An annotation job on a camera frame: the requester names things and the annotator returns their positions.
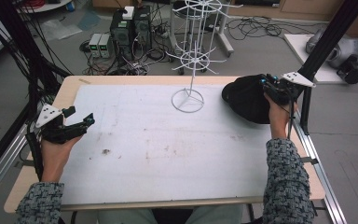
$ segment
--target hand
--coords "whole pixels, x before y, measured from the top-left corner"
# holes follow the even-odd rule
[[[286,124],[289,121],[289,105],[277,105],[267,94],[264,96],[269,102],[269,123],[271,128],[272,138],[286,138]]]
[[[72,147],[82,136],[73,138],[64,144],[50,143],[42,140],[43,174],[42,182],[59,182],[63,167],[68,162]]]

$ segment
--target person's left hand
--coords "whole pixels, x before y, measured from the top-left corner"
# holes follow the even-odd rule
[[[64,144],[55,144],[42,140],[43,174],[42,182],[59,182],[63,167],[68,162],[72,147],[82,136],[73,138]]]

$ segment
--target floor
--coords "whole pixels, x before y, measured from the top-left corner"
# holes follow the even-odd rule
[[[80,44],[90,39],[94,33],[108,32],[110,26],[110,15],[108,11],[94,10],[90,2],[86,0],[77,1],[75,12],[68,12],[65,8],[40,13],[40,22],[49,20],[62,20],[64,26],[77,24],[84,30],[77,35],[48,42],[49,46],[60,57],[62,62],[73,74],[82,75],[87,70],[87,59],[79,50]],[[169,18],[169,7],[163,7],[161,18],[166,21]],[[304,29],[316,32],[323,24],[313,26],[307,21],[291,21]],[[298,33],[299,30],[292,26],[286,26],[285,32]],[[243,33],[238,28],[230,29],[237,39],[243,38]],[[206,39],[211,39],[211,34],[206,34]],[[212,63],[211,69],[218,72],[197,73],[197,76],[248,76],[260,73],[283,74],[296,71],[300,66],[299,60],[290,50],[284,40],[273,36],[250,37],[243,40],[235,40],[227,34],[227,38],[235,49],[235,53],[227,58],[225,52],[217,41],[214,41],[216,50],[211,54],[214,60],[226,60],[224,63]],[[40,37],[35,42],[40,46],[44,55],[48,54],[42,47]],[[156,63],[150,65],[148,76],[172,75],[179,66],[174,63]],[[191,73],[186,70],[185,76]],[[20,70],[13,62],[8,53],[0,52],[0,139],[7,131],[14,119],[20,114],[27,102],[27,82]],[[318,85],[312,92],[310,107],[310,136],[315,145],[330,184],[337,196],[337,200],[344,213],[347,223],[358,224],[358,84],[324,84]],[[16,180],[20,168],[14,162],[12,168],[0,183],[0,223],[13,223],[16,215],[7,214],[3,210],[7,195]],[[244,209],[243,222],[249,220],[246,209]],[[255,204],[255,215],[260,216],[261,204]],[[314,223],[330,223],[325,211],[318,211]],[[69,223],[71,214],[63,213],[63,219]],[[80,212],[77,215],[77,223],[95,223],[94,212]]]

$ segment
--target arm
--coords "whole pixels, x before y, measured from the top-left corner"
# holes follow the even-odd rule
[[[286,138],[287,107],[267,99],[272,139],[267,142],[268,183],[263,223],[312,223],[309,176],[296,146]]]
[[[42,179],[40,183],[33,184],[21,200],[16,210],[20,215],[17,223],[58,223],[63,192],[63,183],[58,182],[72,147],[80,138],[62,145],[42,140]]]

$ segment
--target gray patterned sleeve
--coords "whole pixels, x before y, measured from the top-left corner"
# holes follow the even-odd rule
[[[312,223],[309,176],[295,144],[288,139],[271,139],[267,154],[263,223]]]
[[[33,184],[16,210],[16,223],[58,223],[62,192],[62,183]]]

